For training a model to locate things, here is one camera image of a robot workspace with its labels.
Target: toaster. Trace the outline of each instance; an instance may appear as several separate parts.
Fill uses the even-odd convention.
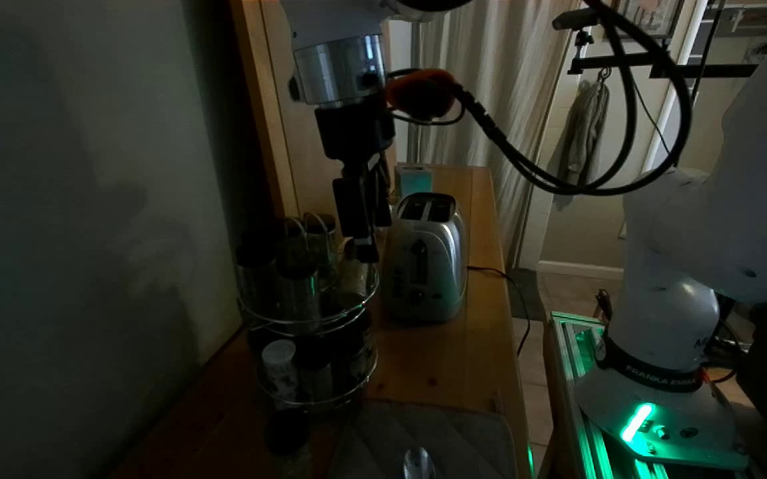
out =
[[[447,321],[464,306],[464,224],[455,198],[411,194],[396,206],[387,238],[382,304],[406,321]]]

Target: wooden table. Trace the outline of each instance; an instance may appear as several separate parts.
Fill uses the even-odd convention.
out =
[[[434,170],[438,192],[457,199],[465,263],[504,272],[491,170]],[[372,304],[379,369],[364,399],[497,413],[512,427],[517,465],[528,477],[528,427],[517,375],[509,287],[500,275],[468,272],[457,320],[432,328],[387,321]],[[255,388],[247,343],[236,336],[199,372],[167,416],[145,433],[111,477],[264,477],[267,401]],[[346,416],[318,419],[314,475],[326,477]]]

